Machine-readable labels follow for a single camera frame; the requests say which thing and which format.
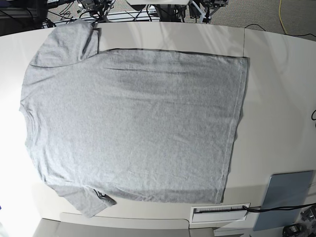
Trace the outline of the black device bottom right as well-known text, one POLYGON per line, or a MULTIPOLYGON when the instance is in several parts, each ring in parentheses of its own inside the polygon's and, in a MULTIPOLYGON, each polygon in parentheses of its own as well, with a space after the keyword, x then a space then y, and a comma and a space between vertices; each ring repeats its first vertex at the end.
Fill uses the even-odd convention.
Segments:
POLYGON ((304 233, 304 227, 301 224, 285 226, 282 230, 283 237, 298 237, 304 233))

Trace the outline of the grey T-shirt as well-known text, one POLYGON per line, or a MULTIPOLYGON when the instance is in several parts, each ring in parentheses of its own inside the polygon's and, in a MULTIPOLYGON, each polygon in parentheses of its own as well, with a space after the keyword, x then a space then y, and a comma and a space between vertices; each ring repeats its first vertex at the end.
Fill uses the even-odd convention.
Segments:
POLYGON ((41 180, 90 218, 134 201, 219 204, 249 60, 147 49, 99 51, 77 20, 25 72, 20 111, 41 180))

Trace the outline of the blue-grey flat panel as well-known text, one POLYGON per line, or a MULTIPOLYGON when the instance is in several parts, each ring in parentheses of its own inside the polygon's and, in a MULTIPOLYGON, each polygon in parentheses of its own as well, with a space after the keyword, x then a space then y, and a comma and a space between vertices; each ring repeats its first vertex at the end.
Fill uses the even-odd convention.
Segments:
MULTIPOLYGON (((261 204, 263 209, 304 204, 314 171, 273 174, 261 204)), ((295 222, 299 210, 268 211, 259 213, 253 231, 284 227, 295 222)))

